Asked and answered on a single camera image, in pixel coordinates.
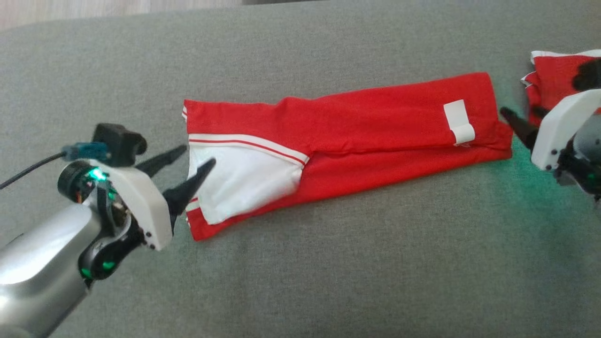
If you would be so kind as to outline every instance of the gray fabric surface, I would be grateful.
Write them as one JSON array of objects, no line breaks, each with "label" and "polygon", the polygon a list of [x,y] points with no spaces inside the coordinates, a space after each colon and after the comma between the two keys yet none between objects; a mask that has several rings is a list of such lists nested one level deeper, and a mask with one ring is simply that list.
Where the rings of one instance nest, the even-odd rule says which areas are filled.
[{"label": "gray fabric surface", "polygon": [[[277,102],[486,71],[523,108],[534,49],[599,48],[601,2],[329,1],[0,34],[1,178],[101,121],[185,142],[184,98]],[[590,198],[509,161],[279,210],[134,252],[55,337],[598,337]],[[57,162],[0,194],[0,244],[67,205]],[[186,161],[156,177],[182,180]]]}]

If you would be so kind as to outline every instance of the white fabric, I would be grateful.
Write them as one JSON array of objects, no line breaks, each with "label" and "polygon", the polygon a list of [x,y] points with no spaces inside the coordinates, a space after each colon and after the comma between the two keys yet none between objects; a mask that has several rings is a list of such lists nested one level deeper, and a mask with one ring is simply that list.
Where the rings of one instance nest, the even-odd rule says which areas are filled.
[{"label": "white fabric", "polygon": [[216,146],[191,141],[190,176],[210,158],[217,163],[197,192],[198,200],[188,209],[199,206],[207,223],[218,224],[294,193],[303,164],[277,155],[242,144]]},{"label": "white fabric", "polygon": [[456,146],[476,139],[476,131],[469,123],[468,111],[463,100],[447,103],[444,105],[444,110],[449,128],[455,135]]},{"label": "white fabric", "polygon": [[530,62],[534,64],[534,58],[537,57],[571,57],[573,55],[580,55],[583,57],[601,58],[601,49],[592,49],[590,51],[581,52],[577,54],[561,54],[547,51],[533,51],[530,54]]}]

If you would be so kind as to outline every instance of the white stripe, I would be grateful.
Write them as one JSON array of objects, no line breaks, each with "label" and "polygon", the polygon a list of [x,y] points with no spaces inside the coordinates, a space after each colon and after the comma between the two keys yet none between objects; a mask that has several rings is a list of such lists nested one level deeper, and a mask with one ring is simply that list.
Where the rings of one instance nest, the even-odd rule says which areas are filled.
[{"label": "white stripe", "polygon": [[571,57],[573,55],[580,55],[583,57],[601,58],[601,49],[592,49],[590,51],[578,53],[578,54],[561,54],[545,51],[533,51],[530,56],[530,62],[534,64],[534,58],[537,57]]},{"label": "white stripe", "polygon": [[[206,140],[206,141],[229,141],[229,140],[235,140],[235,141],[245,141],[245,142],[250,142],[253,144],[258,144],[259,146],[263,146],[263,147],[267,147],[268,149],[272,149],[275,150],[277,152],[280,152],[282,154],[286,154],[289,156],[292,156],[294,158],[298,158],[299,160],[301,160],[304,164],[307,164],[307,162],[309,161],[309,156],[298,152],[294,149],[290,149],[288,147],[284,147],[280,144],[277,144],[275,142],[271,142],[269,140],[265,140],[264,138],[260,138],[260,137],[256,137],[256,136],[252,136],[252,135],[242,135],[242,134],[225,134],[225,135],[216,135],[216,134],[190,134],[188,135],[188,140]],[[268,154],[286,159],[287,161],[292,161],[293,163],[298,163],[298,161],[295,161],[289,157],[286,156],[282,156],[280,154],[274,153],[274,152],[270,152],[268,149],[264,149],[261,147],[254,147],[252,144],[246,144],[246,143],[236,143],[236,142],[230,142],[230,143],[202,143],[202,142],[190,142],[191,145],[193,144],[202,144],[204,146],[211,146],[211,147],[223,147],[223,146],[237,146],[237,147],[246,147],[246,148],[250,148],[250,149],[257,149],[260,150],[262,152],[266,152]]]},{"label": "white stripe", "polygon": [[447,103],[444,105],[444,110],[449,128],[455,134],[456,146],[476,139],[476,131],[469,123],[468,112],[463,100]]}]

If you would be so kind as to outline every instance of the folded clothing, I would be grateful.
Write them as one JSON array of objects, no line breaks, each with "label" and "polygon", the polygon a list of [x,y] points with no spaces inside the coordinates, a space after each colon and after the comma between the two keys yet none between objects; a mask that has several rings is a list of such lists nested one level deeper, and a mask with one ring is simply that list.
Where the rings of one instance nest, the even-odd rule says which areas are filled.
[{"label": "folded clothing", "polygon": [[534,125],[540,125],[546,113],[564,97],[601,88],[601,49],[578,54],[534,51],[530,61],[535,71],[524,76],[522,82],[529,101],[528,120]]},{"label": "folded clothing", "polygon": [[195,240],[281,207],[511,157],[488,74],[266,103],[186,100]]}]

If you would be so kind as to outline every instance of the white border trim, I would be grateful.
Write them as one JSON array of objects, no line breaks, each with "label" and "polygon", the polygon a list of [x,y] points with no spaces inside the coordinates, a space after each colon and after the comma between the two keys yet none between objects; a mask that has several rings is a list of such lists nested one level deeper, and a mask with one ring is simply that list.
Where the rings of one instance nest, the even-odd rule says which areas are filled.
[{"label": "white border trim", "polygon": [[530,56],[530,62],[534,64],[534,58],[537,57],[571,57],[574,55],[580,55],[582,57],[601,58],[601,49],[591,49],[590,51],[578,53],[578,54],[561,54],[546,51],[533,51]]},{"label": "white border trim", "polygon": [[243,134],[189,134],[188,141],[190,146],[204,147],[245,147],[259,150],[272,156],[285,159],[294,164],[305,165],[309,161],[309,156],[294,149],[284,147],[275,142],[265,140],[264,138],[243,135]]},{"label": "white border trim", "polygon": [[526,74],[526,76],[524,76],[523,78],[520,79],[520,82],[523,83],[526,86],[526,88],[528,88],[528,87],[530,87],[532,85],[532,83],[526,81],[526,78],[529,75],[534,74],[534,73],[536,73],[536,72],[530,72],[530,73]]}]

